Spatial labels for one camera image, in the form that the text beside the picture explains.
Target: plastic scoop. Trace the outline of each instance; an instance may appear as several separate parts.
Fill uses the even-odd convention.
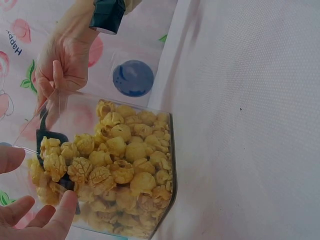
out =
[[[40,123],[40,129],[36,130],[36,152],[37,152],[37,158],[42,167],[44,167],[44,161],[40,157],[41,152],[41,141],[44,137],[47,137],[48,139],[59,139],[60,143],[63,144],[65,142],[68,142],[68,137],[62,133],[54,132],[54,131],[48,131],[46,127],[46,119],[48,117],[48,111],[46,108],[44,108],[40,113],[41,123]],[[70,180],[69,175],[66,173],[58,182],[59,185],[64,187],[66,190],[74,190],[75,183]],[[76,215],[80,214],[80,207],[79,202],[76,205]]]

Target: finger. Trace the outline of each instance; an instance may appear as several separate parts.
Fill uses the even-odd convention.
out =
[[[40,77],[36,80],[36,88],[38,94],[37,111],[46,102],[50,95],[54,92],[49,80],[46,77]]]
[[[29,212],[34,204],[35,200],[32,196],[24,196],[14,203],[1,207],[0,212],[4,220],[9,225],[14,226]]]
[[[64,71],[59,60],[53,61],[53,81],[56,89],[66,89]]]
[[[76,213],[76,207],[76,193],[74,191],[66,191],[50,222],[43,227],[54,235],[53,239],[60,240],[66,238]]]
[[[29,222],[29,224],[26,227],[43,228],[45,225],[48,224],[55,212],[56,209],[53,206],[45,205],[43,208],[41,208],[41,210],[35,215],[34,219],[31,220],[31,222]]]
[[[0,146],[0,174],[9,173],[19,167],[26,156],[23,148]]]

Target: pink flower print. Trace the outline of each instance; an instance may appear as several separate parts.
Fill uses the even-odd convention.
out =
[[[36,214],[29,211],[20,221],[14,226],[15,229],[24,229],[36,217]]]
[[[22,137],[26,138],[29,141],[35,142],[36,131],[40,128],[41,120],[39,117],[32,119],[30,122],[25,122],[20,127],[20,134]]]
[[[104,43],[102,42],[101,38],[97,36],[93,41],[90,51],[89,51],[89,63],[88,67],[92,67],[95,65],[102,56],[102,52],[104,49]]]
[[[3,51],[0,51],[0,80],[2,78],[5,78],[8,75],[9,66],[10,66],[10,64],[9,64],[8,55],[6,53],[4,53]]]
[[[16,19],[11,29],[21,42],[25,44],[31,43],[30,26],[25,20],[21,18]]]
[[[0,9],[7,12],[16,5],[17,1],[18,0],[0,0]]]

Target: hand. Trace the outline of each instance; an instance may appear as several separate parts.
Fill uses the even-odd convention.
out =
[[[44,45],[35,70],[37,110],[55,88],[77,91],[87,84],[89,50],[99,34],[89,28],[94,9],[93,0],[76,0]],[[61,64],[63,72],[64,82],[60,86],[53,77],[55,60],[60,62],[54,64]]]
[[[21,148],[0,146],[0,174],[8,173],[19,167],[25,157]],[[64,240],[73,221],[77,196],[66,191],[59,208],[44,206],[24,229],[13,228],[32,208],[35,200],[24,196],[14,203],[0,207],[0,240]]]

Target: blue circle print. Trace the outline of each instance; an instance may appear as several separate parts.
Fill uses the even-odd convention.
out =
[[[129,60],[113,71],[113,84],[120,93],[129,97],[146,95],[154,84],[154,73],[143,61]]]
[[[0,146],[12,147],[12,145],[7,142],[0,142]]]

